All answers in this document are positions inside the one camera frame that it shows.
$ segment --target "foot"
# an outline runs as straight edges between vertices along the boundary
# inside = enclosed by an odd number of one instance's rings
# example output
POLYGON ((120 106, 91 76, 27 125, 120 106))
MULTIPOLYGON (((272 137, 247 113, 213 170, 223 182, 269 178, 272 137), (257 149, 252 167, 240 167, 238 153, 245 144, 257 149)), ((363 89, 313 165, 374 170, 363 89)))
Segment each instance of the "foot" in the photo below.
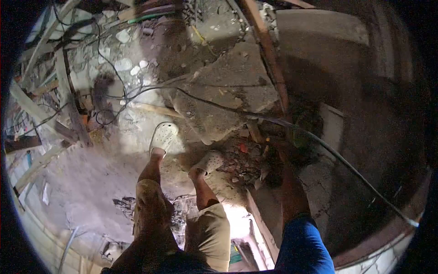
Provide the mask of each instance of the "foot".
POLYGON ((149 145, 149 153, 151 159, 153 154, 161 160, 166 156, 167 150, 178 134, 178 127, 174 123, 163 122, 157 125, 154 134, 152 135, 151 144, 149 145))
POLYGON ((166 154, 165 150, 159 147, 154 147, 151 150, 151 162, 153 161, 161 161, 166 154))
POLYGON ((223 156, 219 151, 208 152, 196 165, 192 166, 189 178, 194 179, 199 176, 206 176, 223 164, 223 156))
POLYGON ((206 175, 206 173, 207 173, 207 172, 205 172, 205 170, 203 170, 203 169, 200 169, 200 168, 192 168, 192 169, 189 171, 189 178, 190 178, 192 181, 196 181, 196 180, 198 180, 198 179, 200 179, 200 178, 204 178, 205 175, 206 175))

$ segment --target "person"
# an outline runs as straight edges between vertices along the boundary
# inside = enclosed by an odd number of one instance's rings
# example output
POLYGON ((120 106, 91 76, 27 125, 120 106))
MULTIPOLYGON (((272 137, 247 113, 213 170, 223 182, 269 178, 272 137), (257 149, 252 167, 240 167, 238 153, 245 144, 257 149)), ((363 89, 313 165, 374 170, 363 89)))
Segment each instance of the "person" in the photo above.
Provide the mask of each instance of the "person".
MULTIPOLYGON (((205 177, 223 163, 211 151, 189 173, 196 191, 198 214, 187 220, 184 251, 170 229, 172 205, 160 187, 160 164, 178 127, 169 122, 155 129, 149 147, 150 161, 136 185, 134 241, 111 268, 102 273, 212 273, 227 272, 230 261, 230 224, 223 206, 205 177)), ((273 273, 334 273, 333 261, 310 215, 306 193, 294 168, 284 162, 281 208, 283 242, 273 273)))

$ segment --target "stone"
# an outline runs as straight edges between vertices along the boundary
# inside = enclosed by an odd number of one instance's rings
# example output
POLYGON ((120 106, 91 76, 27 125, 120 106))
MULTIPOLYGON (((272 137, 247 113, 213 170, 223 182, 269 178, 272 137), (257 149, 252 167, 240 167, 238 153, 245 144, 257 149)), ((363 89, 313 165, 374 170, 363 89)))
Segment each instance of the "stone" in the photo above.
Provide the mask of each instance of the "stone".
POLYGON ((126 29, 124 29, 124 30, 119 31, 119 32, 116 34, 116 38, 117 38, 117 40, 120 41, 120 43, 125 44, 126 42, 129 41, 129 39, 130 39, 131 37, 129 36, 128 31, 127 31, 126 29))
POLYGON ((105 15, 106 18, 111 18, 114 15, 116 15, 115 11, 102 11, 103 15, 105 15))
POLYGON ((152 59, 151 63, 157 67, 158 66, 157 58, 152 59))
POLYGON ((247 128, 239 129, 239 135, 241 137, 247 138, 247 137, 249 137, 249 130, 247 128))
POLYGON ((136 28, 134 33, 132 34, 132 40, 136 40, 138 37, 140 37, 140 28, 136 28))
POLYGON ((128 71, 132 68, 132 61, 129 58, 123 58, 114 63, 116 71, 128 71))
POLYGON ((136 75, 138 72, 140 71, 140 67, 139 66, 135 66, 131 69, 130 74, 132 76, 136 75))
MULTIPOLYGON (((99 49, 100 54, 102 54, 106 59, 109 59, 110 57, 110 52, 111 49, 110 48, 103 48, 103 49, 99 49)), ((103 64, 106 62, 105 58, 103 58, 102 56, 99 55, 99 64, 103 64)))
POLYGON ((140 63, 139 63, 140 68, 145 68, 145 67, 148 66, 148 64, 149 64, 149 62, 145 61, 145 60, 141 60, 140 63))

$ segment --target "debris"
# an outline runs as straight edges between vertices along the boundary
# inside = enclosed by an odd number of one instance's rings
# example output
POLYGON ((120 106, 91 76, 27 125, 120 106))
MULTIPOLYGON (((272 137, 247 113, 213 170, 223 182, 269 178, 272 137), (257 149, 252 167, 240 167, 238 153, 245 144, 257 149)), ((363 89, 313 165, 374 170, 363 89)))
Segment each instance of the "debris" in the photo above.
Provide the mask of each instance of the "debris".
POLYGON ((141 60, 140 63, 139 63, 140 68, 145 68, 145 67, 148 66, 148 64, 149 64, 149 62, 145 61, 145 60, 141 60))
POLYGON ((238 107, 242 106, 243 104, 244 104, 244 102, 242 101, 241 98, 239 98, 239 97, 234 97, 233 106, 234 106, 235 108, 238 108, 238 107))
POLYGON ((245 143, 240 143, 239 147, 240 147, 240 151, 241 151, 241 152, 243 152, 243 153, 248 153, 248 148, 247 148, 247 146, 245 145, 245 143))
POLYGON ((104 28, 104 29, 109 29, 109 28, 112 28, 113 26, 116 26, 116 25, 118 25, 118 24, 120 24, 120 20, 116 20, 116 21, 114 21, 114 22, 112 22, 112 23, 109 23, 109 24, 107 24, 107 25, 104 25, 103 28, 104 28))
POLYGON ((239 135, 241 137, 247 138, 247 137, 249 137, 249 130, 247 128, 240 129, 239 130, 239 135))
POLYGON ((116 71, 128 71, 132 68, 132 61, 129 58, 123 58, 114 63, 116 71))
POLYGON ((126 42, 129 41, 129 39, 130 39, 131 37, 129 36, 128 31, 127 31, 126 29, 124 29, 124 30, 119 31, 119 32, 116 34, 116 38, 117 38, 117 40, 120 41, 120 43, 125 44, 126 42))
POLYGON ((102 13, 103 15, 105 15, 106 18, 111 18, 116 14, 115 11, 102 11, 102 13))
POLYGON ((50 193, 52 192, 52 189, 50 188, 50 185, 48 182, 46 182, 46 185, 44 186, 44 191, 42 193, 42 201, 48 206, 49 205, 49 197, 50 193))
POLYGON ((97 24, 99 24, 100 26, 104 25, 106 22, 106 17, 102 16, 99 21, 97 21, 97 24))
POLYGON ((154 29, 153 28, 143 28, 143 33, 147 34, 147 35, 152 35, 152 34, 154 34, 154 29))
POLYGON ((140 67, 139 67, 139 66, 135 66, 135 67, 133 67, 133 68, 131 69, 130 74, 131 74, 132 76, 134 76, 134 75, 136 75, 139 71, 140 71, 140 67))
MULTIPOLYGON (((111 49, 110 48, 103 48, 103 49, 99 49, 100 54, 102 54, 106 59, 108 59, 110 57, 110 52, 111 49)), ((102 56, 99 55, 99 64, 103 64, 106 62, 105 58, 103 58, 102 56)))
POLYGON ((136 40, 138 37, 140 37, 140 28, 136 28, 134 33, 132 34, 132 40, 136 40))
POLYGON ((155 67, 157 67, 157 66, 158 66, 157 58, 152 59, 152 60, 151 60, 151 63, 152 63, 155 67))
POLYGON ((247 127, 248 127, 249 133, 251 134, 251 138, 254 140, 254 142, 256 142, 256 143, 263 143, 264 142, 265 138, 260 133, 260 130, 258 129, 258 126, 257 126, 257 122, 255 120, 247 123, 247 127))

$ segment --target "green object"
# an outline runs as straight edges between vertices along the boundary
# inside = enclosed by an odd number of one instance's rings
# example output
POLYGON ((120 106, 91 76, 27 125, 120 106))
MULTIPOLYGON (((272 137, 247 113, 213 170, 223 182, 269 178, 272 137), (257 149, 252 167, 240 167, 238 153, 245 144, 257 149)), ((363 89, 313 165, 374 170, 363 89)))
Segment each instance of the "green object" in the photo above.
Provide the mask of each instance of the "green object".
POLYGON ((239 251, 237 251, 237 248, 234 245, 234 243, 231 243, 230 264, 240 262, 241 260, 242 260, 242 256, 240 256, 239 251))
POLYGON ((162 13, 148 14, 148 15, 141 16, 141 17, 138 17, 138 18, 135 18, 135 19, 128 20, 128 24, 137 23, 137 22, 140 22, 140 21, 143 21, 143 20, 146 20, 146 19, 151 19, 151 18, 155 18, 155 17, 158 17, 158 16, 167 15, 167 14, 172 14, 172 13, 175 13, 175 11, 168 11, 168 12, 162 12, 162 13))

